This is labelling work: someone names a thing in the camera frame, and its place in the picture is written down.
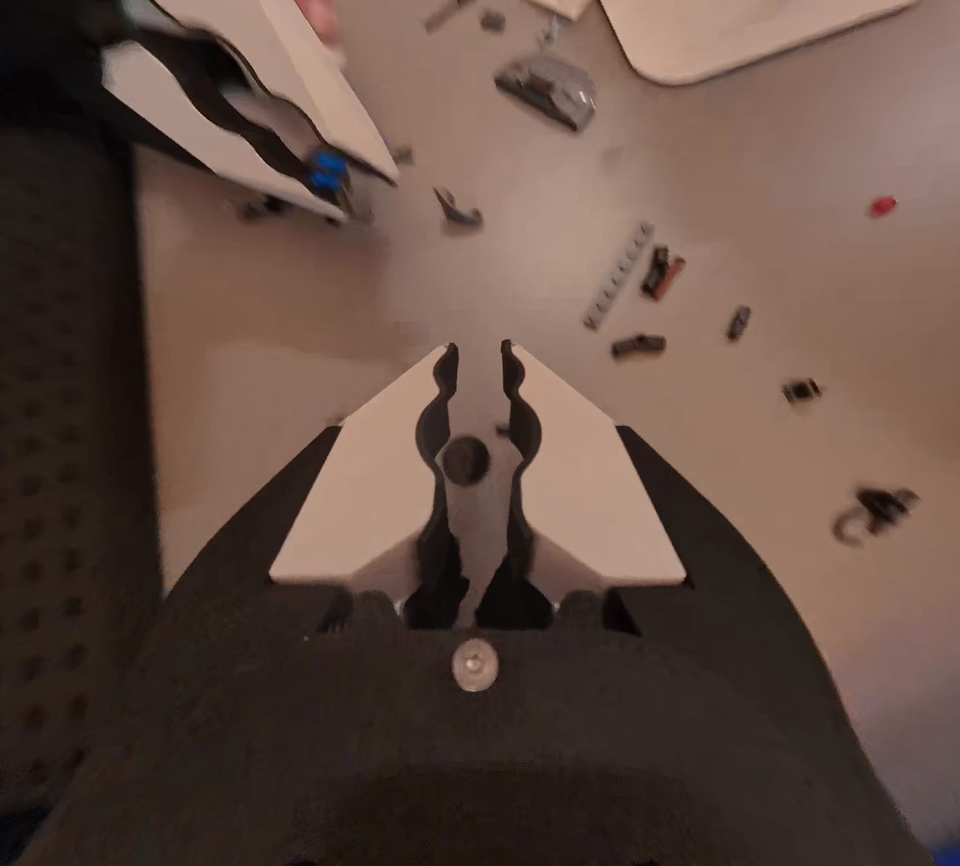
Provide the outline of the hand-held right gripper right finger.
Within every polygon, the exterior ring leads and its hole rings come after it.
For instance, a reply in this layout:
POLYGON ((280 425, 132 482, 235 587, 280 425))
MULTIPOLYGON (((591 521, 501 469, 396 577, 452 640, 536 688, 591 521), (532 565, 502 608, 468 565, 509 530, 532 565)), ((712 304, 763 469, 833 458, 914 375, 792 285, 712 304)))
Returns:
POLYGON ((571 592, 672 586, 687 571, 618 425, 519 344, 501 344, 510 573, 558 607, 571 592))

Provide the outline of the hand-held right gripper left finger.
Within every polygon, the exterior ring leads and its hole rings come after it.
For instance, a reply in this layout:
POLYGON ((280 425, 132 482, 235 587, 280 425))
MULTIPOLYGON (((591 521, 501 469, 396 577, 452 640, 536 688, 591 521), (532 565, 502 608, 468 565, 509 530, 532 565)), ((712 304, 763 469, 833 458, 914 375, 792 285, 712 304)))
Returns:
POLYGON ((456 344, 443 344, 343 421, 272 582, 380 591, 399 606, 438 579, 451 537, 438 457, 458 369, 456 344))

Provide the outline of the black lego wheel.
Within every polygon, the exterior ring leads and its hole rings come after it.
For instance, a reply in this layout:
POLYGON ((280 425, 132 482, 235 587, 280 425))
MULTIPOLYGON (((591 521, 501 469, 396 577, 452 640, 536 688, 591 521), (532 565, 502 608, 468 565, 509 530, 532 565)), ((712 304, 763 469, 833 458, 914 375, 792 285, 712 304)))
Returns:
POLYGON ((483 440, 462 435, 451 439, 440 455, 445 478, 460 488, 472 488, 482 482, 491 469, 491 454, 483 440))

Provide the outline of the long grey lego plate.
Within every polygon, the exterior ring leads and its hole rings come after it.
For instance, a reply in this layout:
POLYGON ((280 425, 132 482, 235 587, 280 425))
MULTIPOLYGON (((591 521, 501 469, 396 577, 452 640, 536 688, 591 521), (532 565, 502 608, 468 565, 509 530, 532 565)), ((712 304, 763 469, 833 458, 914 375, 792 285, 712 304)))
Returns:
POLYGON ((654 235, 654 225, 641 222, 619 251, 591 304, 582 316, 582 326, 597 331, 615 307, 618 296, 634 273, 654 235))

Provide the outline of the black and brown lego piece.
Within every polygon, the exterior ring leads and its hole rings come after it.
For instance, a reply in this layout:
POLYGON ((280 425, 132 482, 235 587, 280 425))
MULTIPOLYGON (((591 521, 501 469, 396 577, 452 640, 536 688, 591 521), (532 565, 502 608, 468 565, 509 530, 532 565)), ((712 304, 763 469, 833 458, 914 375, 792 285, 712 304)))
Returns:
POLYGON ((648 271, 639 286, 640 294, 654 302, 662 301, 686 265, 687 260, 672 255, 668 247, 655 246, 648 271))

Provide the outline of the black lego axle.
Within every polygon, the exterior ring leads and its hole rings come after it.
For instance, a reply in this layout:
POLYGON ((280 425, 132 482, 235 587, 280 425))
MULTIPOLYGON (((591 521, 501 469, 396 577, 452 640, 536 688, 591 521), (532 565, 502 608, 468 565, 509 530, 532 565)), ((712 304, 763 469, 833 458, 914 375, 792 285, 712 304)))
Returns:
POLYGON ((475 0, 447 0, 440 8, 432 12, 424 20, 424 30, 428 34, 437 32, 446 22, 457 15, 463 8, 470 6, 475 0))

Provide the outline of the grey lego arch piece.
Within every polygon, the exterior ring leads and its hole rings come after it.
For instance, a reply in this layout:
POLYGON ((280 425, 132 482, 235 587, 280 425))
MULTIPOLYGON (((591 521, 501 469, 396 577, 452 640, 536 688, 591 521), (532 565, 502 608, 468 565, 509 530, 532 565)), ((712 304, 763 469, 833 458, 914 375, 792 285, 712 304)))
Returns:
POLYGON ((449 238, 465 238, 484 227, 484 215, 479 208, 462 206, 447 188, 434 187, 433 193, 441 210, 443 235, 449 238))

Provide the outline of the grey curved lego assembly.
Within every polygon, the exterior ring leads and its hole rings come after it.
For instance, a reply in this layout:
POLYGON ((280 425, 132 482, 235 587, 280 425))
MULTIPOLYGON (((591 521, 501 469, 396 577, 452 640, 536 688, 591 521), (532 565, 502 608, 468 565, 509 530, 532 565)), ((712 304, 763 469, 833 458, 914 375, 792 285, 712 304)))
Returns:
POLYGON ((571 131, 583 131, 594 119, 594 81, 585 70, 556 56, 536 53, 514 59, 493 82, 501 92, 571 131))

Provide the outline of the black perforated office chair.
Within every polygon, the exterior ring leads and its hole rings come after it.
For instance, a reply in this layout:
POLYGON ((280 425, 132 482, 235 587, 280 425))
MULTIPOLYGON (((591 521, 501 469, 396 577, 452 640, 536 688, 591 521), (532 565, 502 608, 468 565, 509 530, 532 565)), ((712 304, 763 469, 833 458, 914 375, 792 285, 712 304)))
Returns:
POLYGON ((2 864, 86 763, 162 572, 130 154, 2 128, 2 864))

